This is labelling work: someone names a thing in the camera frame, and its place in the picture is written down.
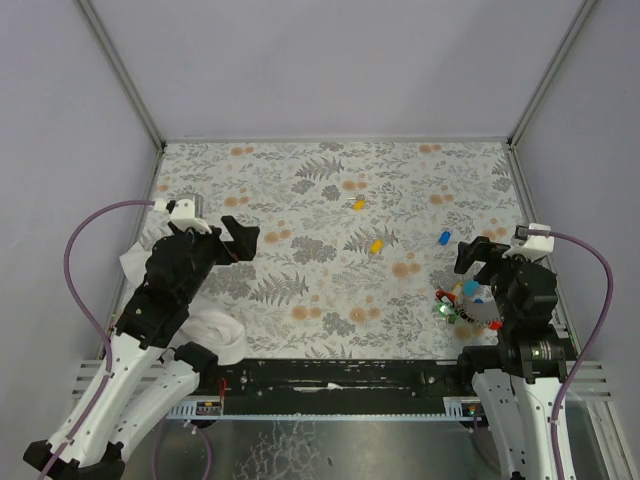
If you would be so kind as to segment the yellow key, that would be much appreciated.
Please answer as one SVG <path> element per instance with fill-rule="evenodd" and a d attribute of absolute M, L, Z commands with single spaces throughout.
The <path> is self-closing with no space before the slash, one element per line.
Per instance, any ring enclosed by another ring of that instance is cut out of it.
<path fill-rule="evenodd" d="M 354 210 L 362 210 L 366 205 L 366 197 L 363 194 L 348 197 L 347 200 L 351 203 Z"/>
<path fill-rule="evenodd" d="M 382 240 L 376 240 L 371 245 L 369 253 L 370 254 L 378 254 L 382 250 L 383 247 L 384 247 L 384 242 Z"/>

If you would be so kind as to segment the yellow key far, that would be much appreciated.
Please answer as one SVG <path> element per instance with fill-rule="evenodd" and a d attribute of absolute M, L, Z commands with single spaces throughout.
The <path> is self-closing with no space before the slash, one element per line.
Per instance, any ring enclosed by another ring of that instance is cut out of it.
<path fill-rule="evenodd" d="M 354 210 L 362 210 L 366 205 L 366 197 L 363 194 L 348 197 L 347 200 L 351 203 Z"/>

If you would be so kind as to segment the blue key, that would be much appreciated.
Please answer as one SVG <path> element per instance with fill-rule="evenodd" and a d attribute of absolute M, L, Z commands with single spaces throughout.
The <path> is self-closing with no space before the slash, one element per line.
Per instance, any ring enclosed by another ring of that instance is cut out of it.
<path fill-rule="evenodd" d="M 450 242 L 450 239 L 451 239 L 451 232 L 443 231 L 438 239 L 438 243 L 440 245 L 447 245 Z"/>

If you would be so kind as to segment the yellow key near centre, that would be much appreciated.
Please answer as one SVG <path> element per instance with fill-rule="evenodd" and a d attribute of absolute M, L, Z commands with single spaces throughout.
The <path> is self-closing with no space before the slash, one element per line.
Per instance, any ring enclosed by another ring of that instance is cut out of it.
<path fill-rule="evenodd" d="M 376 240 L 371 245 L 369 253 L 370 254 L 378 254 L 382 250 L 383 247 L 384 247 L 384 242 L 382 240 Z"/>

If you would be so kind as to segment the floral table mat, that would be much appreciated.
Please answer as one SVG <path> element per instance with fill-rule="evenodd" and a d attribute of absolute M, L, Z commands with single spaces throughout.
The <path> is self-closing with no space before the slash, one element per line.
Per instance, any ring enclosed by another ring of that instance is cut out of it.
<path fill-rule="evenodd" d="M 467 281 L 459 242 L 509 243 L 524 222 L 499 142 L 170 143 L 153 193 L 196 193 L 208 222 L 260 228 L 254 260 L 199 292 L 244 326 L 253 358 L 444 360 L 496 340 L 448 323 L 435 294 Z"/>

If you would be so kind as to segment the white cloth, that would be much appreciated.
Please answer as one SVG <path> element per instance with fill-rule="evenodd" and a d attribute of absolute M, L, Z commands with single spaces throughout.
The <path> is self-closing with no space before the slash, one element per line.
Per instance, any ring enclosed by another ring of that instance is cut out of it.
<path fill-rule="evenodd" d="M 150 256 L 151 252 L 136 242 L 119 257 L 125 277 L 119 314 L 141 284 L 145 263 Z M 239 363 L 249 350 L 244 326 L 201 294 L 197 294 L 189 305 L 189 317 L 173 336 L 169 346 L 178 348 L 188 342 L 195 342 L 214 353 L 221 366 Z"/>

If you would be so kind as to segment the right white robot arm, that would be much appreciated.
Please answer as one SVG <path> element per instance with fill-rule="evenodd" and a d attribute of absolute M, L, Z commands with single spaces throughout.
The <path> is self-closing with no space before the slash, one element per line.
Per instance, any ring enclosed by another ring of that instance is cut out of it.
<path fill-rule="evenodd" d="M 454 267 L 487 286 L 501 327 L 493 346 L 467 346 L 458 357 L 462 377 L 479 397 L 504 479 L 573 479 L 564 387 L 565 346 L 551 323 L 556 275 L 540 260 L 551 239 L 528 239 L 511 248 L 479 236 L 460 243 Z"/>

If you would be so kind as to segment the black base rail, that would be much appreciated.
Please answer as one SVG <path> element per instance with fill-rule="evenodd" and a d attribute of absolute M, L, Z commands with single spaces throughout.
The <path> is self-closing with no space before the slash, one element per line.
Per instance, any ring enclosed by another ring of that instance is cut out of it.
<path fill-rule="evenodd" d="M 460 417 L 478 401 L 454 361 L 247 359 L 193 393 L 228 418 Z"/>

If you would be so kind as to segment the metal keyring organizer with keys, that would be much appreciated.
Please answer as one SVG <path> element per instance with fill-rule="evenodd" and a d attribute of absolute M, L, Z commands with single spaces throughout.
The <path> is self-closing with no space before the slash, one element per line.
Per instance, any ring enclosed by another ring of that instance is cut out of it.
<path fill-rule="evenodd" d="M 497 331 L 503 321 L 489 293 L 475 280 L 458 282 L 449 291 L 436 291 L 437 311 L 450 324 L 464 321 Z"/>

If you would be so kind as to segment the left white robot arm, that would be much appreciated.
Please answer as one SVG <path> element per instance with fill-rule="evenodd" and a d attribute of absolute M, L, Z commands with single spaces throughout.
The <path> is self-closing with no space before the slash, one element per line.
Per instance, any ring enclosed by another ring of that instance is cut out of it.
<path fill-rule="evenodd" d="M 23 459 L 42 478 L 118 479 L 151 428 L 222 366 L 247 354 L 244 328 L 198 292 L 215 267 L 250 262 L 260 230 L 234 217 L 222 229 L 171 228 L 150 250 L 120 258 L 134 285 L 89 386 L 59 429 Z M 229 233 L 221 239 L 222 230 Z"/>

